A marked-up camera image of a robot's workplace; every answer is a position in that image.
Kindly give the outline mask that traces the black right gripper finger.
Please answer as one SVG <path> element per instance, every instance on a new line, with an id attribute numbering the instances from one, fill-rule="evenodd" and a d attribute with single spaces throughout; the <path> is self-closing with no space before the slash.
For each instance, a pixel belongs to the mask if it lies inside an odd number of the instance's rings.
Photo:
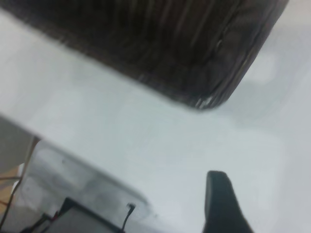
<path id="1" fill-rule="evenodd" d="M 207 173 L 204 233 L 252 233 L 226 173 Z"/>

